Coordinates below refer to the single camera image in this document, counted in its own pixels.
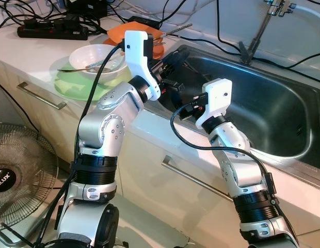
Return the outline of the chrome faucet valve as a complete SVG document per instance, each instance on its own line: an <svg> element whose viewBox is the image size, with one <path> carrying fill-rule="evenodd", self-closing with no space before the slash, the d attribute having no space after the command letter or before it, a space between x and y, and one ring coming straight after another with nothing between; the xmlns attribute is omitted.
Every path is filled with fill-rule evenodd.
<svg viewBox="0 0 320 248"><path fill-rule="evenodd" d="M283 17L286 13L294 12L297 5L290 2L290 0L263 0L268 4L269 8L265 19L269 19L271 16Z"/></svg>

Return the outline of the flat black power brick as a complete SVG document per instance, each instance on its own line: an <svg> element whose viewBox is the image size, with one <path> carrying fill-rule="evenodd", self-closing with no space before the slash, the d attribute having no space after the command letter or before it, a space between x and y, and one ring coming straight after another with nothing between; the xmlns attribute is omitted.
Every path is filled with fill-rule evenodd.
<svg viewBox="0 0 320 248"><path fill-rule="evenodd" d="M144 24L146 26L152 27L152 28L157 29L157 30L159 30L160 26L161 26L161 22L160 21L151 20L151 19L138 17L138 16L131 16L127 21Z"/></svg>

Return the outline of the stainless steel sink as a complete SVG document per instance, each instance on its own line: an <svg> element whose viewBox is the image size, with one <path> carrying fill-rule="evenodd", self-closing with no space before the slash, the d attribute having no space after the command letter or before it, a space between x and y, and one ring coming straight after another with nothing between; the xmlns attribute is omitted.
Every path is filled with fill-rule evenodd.
<svg viewBox="0 0 320 248"><path fill-rule="evenodd" d="M226 57L180 45L188 54L170 77L183 84L183 103L215 79L231 80L226 119L244 132L264 163L320 188L320 90Z"/></svg>

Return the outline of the white bowl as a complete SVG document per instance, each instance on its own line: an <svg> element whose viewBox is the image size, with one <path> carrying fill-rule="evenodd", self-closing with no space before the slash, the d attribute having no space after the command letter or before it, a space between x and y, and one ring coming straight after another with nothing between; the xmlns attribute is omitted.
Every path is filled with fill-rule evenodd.
<svg viewBox="0 0 320 248"><path fill-rule="evenodd" d="M73 69L85 69L94 63L101 63L114 47L114 45L97 43L77 48L71 53L69 64ZM108 60L99 81L113 80L127 68L123 54L122 49L117 49L117 52Z"/></svg>

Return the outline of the orange bowl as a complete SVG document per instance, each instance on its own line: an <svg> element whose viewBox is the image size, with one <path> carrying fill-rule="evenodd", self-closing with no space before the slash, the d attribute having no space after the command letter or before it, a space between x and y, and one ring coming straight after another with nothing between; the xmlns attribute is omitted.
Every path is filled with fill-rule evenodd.
<svg viewBox="0 0 320 248"><path fill-rule="evenodd" d="M148 33L148 35L153 35L153 38L157 38L163 34L162 31L154 29L152 27L146 26L145 24L140 24L136 22L124 23L119 26L113 27L107 32L108 38L113 40L118 40L124 38L125 31L127 30L139 30Z"/></svg>

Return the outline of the large black power adapter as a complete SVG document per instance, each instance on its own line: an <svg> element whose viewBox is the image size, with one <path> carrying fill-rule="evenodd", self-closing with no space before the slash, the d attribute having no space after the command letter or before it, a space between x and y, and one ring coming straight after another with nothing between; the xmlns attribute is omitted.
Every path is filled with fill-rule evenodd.
<svg viewBox="0 0 320 248"><path fill-rule="evenodd" d="M71 14L86 14L98 19L108 15L106 0L63 0L63 3Z"/></svg>

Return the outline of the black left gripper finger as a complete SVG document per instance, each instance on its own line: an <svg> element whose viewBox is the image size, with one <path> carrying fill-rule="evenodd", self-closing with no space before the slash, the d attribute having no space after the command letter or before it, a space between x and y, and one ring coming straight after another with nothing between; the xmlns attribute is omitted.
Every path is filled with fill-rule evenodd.
<svg viewBox="0 0 320 248"><path fill-rule="evenodd" d="M162 59L162 70L178 69L190 56L190 50L187 48L179 48L170 52Z"/></svg>
<svg viewBox="0 0 320 248"><path fill-rule="evenodd" d="M179 83L174 80L169 79L163 79L163 93L166 93L168 91L174 91L174 92L182 92L184 90L184 84Z"/></svg>

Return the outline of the black faucet pipe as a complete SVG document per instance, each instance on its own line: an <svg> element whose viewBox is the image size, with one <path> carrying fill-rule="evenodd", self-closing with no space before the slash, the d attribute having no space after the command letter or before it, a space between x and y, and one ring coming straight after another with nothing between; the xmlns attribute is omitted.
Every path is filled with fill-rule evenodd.
<svg viewBox="0 0 320 248"><path fill-rule="evenodd" d="M268 14L268 10L266 14L263 15L264 19L262 19L261 27L259 28L255 37L251 40L248 46L245 46L245 44L242 41L238 42L238 47L240 49L240 55L241 55L240 63L243 65L251 64L253 56L255 55L259 47L259 44L261 43L262 35L269 24L269 20L272 17L271 16L269 19L265 19L267 14Z"/></svg>

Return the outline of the green plate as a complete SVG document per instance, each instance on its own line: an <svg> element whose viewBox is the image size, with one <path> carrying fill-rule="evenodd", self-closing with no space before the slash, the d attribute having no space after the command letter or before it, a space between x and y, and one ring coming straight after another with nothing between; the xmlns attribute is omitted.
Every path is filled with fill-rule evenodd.
<svg viewBox="0 0 320 248"><path fill-rule="evenodd" d="M96 71L89 73L80 72L61 72L58 71L54 78L55 90L64 97L76 100L87 101L91 92L92 83ZM95 88L93 101L98 101L104 94L117 87L119 83L131 80L129 69L124 68L118 72L104 71Z"/></svg>

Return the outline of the orange plate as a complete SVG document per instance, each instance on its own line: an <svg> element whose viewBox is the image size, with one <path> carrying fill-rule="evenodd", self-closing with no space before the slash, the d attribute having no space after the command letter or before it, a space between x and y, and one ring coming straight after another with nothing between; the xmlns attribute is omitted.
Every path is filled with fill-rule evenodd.
<svg viewBox="0 0 320 248"><path fill-rule="evenodd" d="M113 40L112 38L108 38L104 40L103 43L109 44L109 45L117 45L122 41L123 41L122 38L118 40ZM163 54L165 54L165 48L163 47L163 45L158 45L153 47L153 59L160 59L162 58Z"/></svg>

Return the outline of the grey floor fan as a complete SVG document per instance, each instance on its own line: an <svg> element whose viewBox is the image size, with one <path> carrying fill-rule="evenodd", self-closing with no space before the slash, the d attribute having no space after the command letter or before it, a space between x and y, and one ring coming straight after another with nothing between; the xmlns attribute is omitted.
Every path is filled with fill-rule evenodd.
<svg viewBox="0 0 320 248"><path fill-rule="evenodd" d="M0 122L0 242L29 246L47 213L58 157L41 134Z"/></svg>

